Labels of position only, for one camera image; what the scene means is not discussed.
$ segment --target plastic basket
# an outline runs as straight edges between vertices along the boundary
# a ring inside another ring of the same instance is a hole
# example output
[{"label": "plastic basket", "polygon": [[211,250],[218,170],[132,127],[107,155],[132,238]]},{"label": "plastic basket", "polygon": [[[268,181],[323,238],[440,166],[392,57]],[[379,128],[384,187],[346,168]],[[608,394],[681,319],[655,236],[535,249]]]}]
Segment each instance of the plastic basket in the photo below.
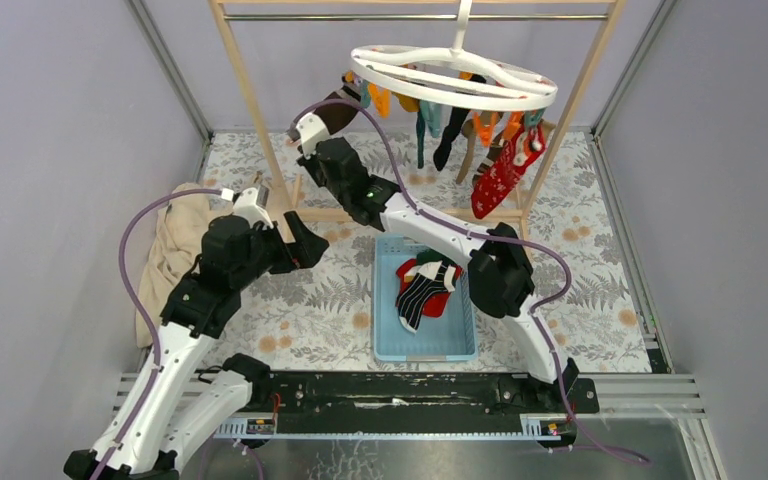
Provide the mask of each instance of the plastic basket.
[{"label": "plastic basket", "polygon": [[396,270],[427,249],[401,235],[379,235],[375,240],[372,335],[375,358],[380,361],[464,362],[478,355],[466,272],[458,279],[440,318],[423,317],[416,334],[399,322]]}]

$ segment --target white circular hanger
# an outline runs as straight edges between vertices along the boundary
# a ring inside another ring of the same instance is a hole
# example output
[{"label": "white circular hanger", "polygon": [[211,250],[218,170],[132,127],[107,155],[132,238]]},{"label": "white circular hanger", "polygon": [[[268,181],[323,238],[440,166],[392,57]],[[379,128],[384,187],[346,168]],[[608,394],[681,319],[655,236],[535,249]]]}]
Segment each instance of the white circular hanger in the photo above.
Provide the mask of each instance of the white circular hanger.
[{"label": "white circular hanger", "polygon": [[[352,71],[391,92],[470,110],[524,112],[551,105],[558,86],[548,78],[462,49],[471,7],[472,0],[461,0],[452,48],[358,47],[351,53]],[[408,68],[408,65],[431,65],[475,73],[495,81],[495,85],[425,72]]]}]

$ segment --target wooden frame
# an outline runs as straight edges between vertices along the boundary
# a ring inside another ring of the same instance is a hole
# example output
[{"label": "wooden frame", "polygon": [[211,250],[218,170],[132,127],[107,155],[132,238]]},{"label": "wooden frame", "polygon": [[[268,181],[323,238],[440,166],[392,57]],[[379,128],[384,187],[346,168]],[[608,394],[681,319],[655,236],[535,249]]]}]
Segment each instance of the wooden frame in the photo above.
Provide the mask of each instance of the wooden frame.
[{"label": "wooden frame", "polygon": [[[290,191],[287,188],[286,181],[284,180],[284,174],[281,171],[281,167],[278,164],[278,159],[275,156],[275,151],[272,148],[272,144],[269,141],[269,131],[266,127],[266,123],[263,120],[263,114],[260,111],[260,106],[257,102],[257,97],[254,93],[251,80],[249,79],[248,70],[246,69],[245,62],[242,54],[240,53],[239,45],[234,37],[234,33],[231,30],[231,20],[227,18],[225,11],[226,4],[269,4],[269,3],[281,3],[281,4],[457,4],[459,0],[208,0],[210,9],[213,12],[213,17],[216,20],[216,26],[219,29],[219,35],[222,37],[222,43],[225,45],[225,50],[228,53],[228,59],[231,62],[231,66],[234,69],[234,74],[237,77],[237,83],[240,87],[240,92],[246,101],[246,105],[249,109],[249,114],[254,122],[255,130],[257,131],[258,138],[261,146],[263,147],[263,154],[269,163],[269,169],[272,173],[271,187],[272,192],[270,194],[269,204],[267,210],[273,219],[282,219],[282,213],[286,210],[294,209],[298,212],[299,216],[304,221],[312,222],[348,222],[351,221],[348,214],[342,209],[338,208],[299,208],[299,201],[302,189],[302,178],[296,177],[293,185],[293,193],[290,195]],[[472,222],[499,222],[505,221],[518,225],[522,232],[522,238],[528,238],[528,215],[531,213],[531,209],[534,207],[534,202],[537,199],[537,195],[540,192],[540,188],[543,186],[543,182],[546,181],[546,177],[549,175],[549,170],[552,166],[552,162],[558,151],[561,148],[561,142],[569,130],[569,123],[575,115],[578,106],[581,103],[584,92],[590,83],[590,79],[596,70],[596,66],[599,64],[599,60],[605,51],[605,47],[613,34],[614,28],[616,28],[617,20],[625,7],[626,0],[474,0],[473,3],[491,3],[491,4],[602,4],[607,6],[604,18],[596,32],[593,39],[593,43],[590,46],[590,50],[587,53],[587,57],[584,60],[584,64],[579,71],[578,78],[573,85],[570,92],[569,100],[564,106],[561,118],[558,121],[558,126],[555,128],[554,135],[549,141],[549,145],[546,148],[546,152],[542,156],[540,165],[537,169],[537,173],[528,189],[517,188],[514,190],[516,199],[516,208],[506,209],[497,208],[491,212],[487,217],[478,220],[472,215],[472,211],[465,208],[450,208],[443,209],[442,211],[450,215],[454,215],[466,221]],[[547,19],[547,20],[565,20],[567,17],[570,20],[575,20],[574,15],[544,15],[543,18],[535,19]]]}]

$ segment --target beige cloth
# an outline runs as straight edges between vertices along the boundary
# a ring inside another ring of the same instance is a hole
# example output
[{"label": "beige cloth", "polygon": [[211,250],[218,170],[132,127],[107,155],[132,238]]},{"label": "beige cloth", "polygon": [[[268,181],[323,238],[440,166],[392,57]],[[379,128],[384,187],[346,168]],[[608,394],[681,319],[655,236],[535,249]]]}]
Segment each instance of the beige cloth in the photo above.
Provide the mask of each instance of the beige cloth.
[{"label": "beige cloth", "polygon": [[[203,188],[195,183],[179,185],[174,191]],[[158,210],[157,237],[148,254],[148,262],[140,279],[138,296],[155,325],[160,325],[160,312],[181,277],[193,266],[201,253],[201,237],[210,222],[228,215],[232,207],[222,202],[218,210],[210,209],[209,195],[187,195],[172,200],[169,206]],[[145,322],[136,315],[137,346],[151,345],[151,335]]]}]

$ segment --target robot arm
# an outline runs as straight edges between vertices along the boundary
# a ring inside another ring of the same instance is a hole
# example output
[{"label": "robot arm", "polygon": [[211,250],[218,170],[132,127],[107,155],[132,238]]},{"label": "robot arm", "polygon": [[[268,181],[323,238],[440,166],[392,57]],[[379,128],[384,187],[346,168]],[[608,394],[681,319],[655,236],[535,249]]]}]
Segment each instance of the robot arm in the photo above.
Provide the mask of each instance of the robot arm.
[{"label": "robot arm", "polygon": [[[297,132],[303,153],[299,164],[316,184],[328,188],[361,225],[403,234],[461,265],[470,277],[472,302],[505,323],[524,355],[534,381],[532,388],[559,400],[552,352],[559,354],[566,367],[563,378],[568,389],[578,369],[554,340],[547,344],[542,338],[534,322],[545,323],[544,319],[528,313],[534,302],[531,264],[517,245],[472,237],[481,233],[516,238],[513,228],[500,223],[488,229],[417,205],[467,233],[442,227],[420,215],[398,185],[370,175],[345,139],[328,139],[318,117],[309,115],[299,123],[306,126]],[[193,453],[229,415],[249,404],[260,406],[268,401],[269,367],[238,354],[226,361],[210,388],[174,416],[187,380],[240,309],[240,290],[266,272],[311,268],[328,248],[328,242],[308,230],[295,212],[284,215],[295,238],[294,243],[286,244],[263,209],[265,202],[257,190],[247,190],[235,200],[234,215],[211,222],[202,238],[202,255],[169,296],[158,332],[160,364],[146,362],[124,405],[92,450],[72,452],[64,467],[70,478],[177,480]],[[139,397],[155,369],[154,386],[140,404]],[[122,423],[135,410],[134,423],[116,442]]]},{"label": "robot arm", "polygon": [[[417,206],[437,218],[463,225],[470,232],[516,238],[514,229],[505,224],[488,229],[446,215],[422,202],[417,202]],[[531,265],[521,247],[470,238],[443,228],[418,215],[401,193],[394,194],[386,203],[381,223],[384,231],[400,233],[427,245],[467,270],[470,299],[482,312],[502,319],[525,357],[528,373],[544,383],[557,380],[550,347],[534,325],[535,319],[528,314],[534,302],[534,284]],[[544,322],[544,319],[537,315],[536,321]],[[560,346],[553,343],[552,348],[558,351],[561,364],[566,365],[567,355]]]},{"label": "robot arm", "polygon": [[[269,367],[243,355],[222,366],[211,387],[173,419],[186,383],[240,305],[240,291],[266,272],[287,273],[319,262],[328,242],[313,234],[295,212],[284,217],[295,238],[287,244],[262,208],[257,189],[244,191],[234,215],[211,222],[202,254],[169,295],[158,329],[160,364],[143,366],[131,394],[92,450],[72,452],[64,473],[86,480],[175,480],[178,471],[233,412],[263,403]],[[151,381],[148,396],[140,396]],[[134,422],[116,441],[126,418]]]},{"label": "robot arm", "polygon": [[420,215],[408,203],[398,185],[370,175],[361,164],[357,152],[344,138],[327,139],[327,131],[315,128],[321,123],[308,114],[299,121],[302,157],[298,163],[313,177],[319,187],[326,187],[353,220],[383,232],[399,233],[446,255],[461,265],[469,275],[470,299],[482,312],[499,318],[525,357],[528,373],[557,389],[557,371],[552,350],[560,357],[565,385],[577,376],[575,362],[568,358],[552,339],[549,345],[534,324],[545,320],[528,309],[535,301],[532,266],[522,247],[510,243],[482,240],[473,233],[517,238],[515,230],[504,223],[488,229],[446,215],[433,207],[417,202],[430,216],[463,227],[467,234],[445,228],[425,215]]}]

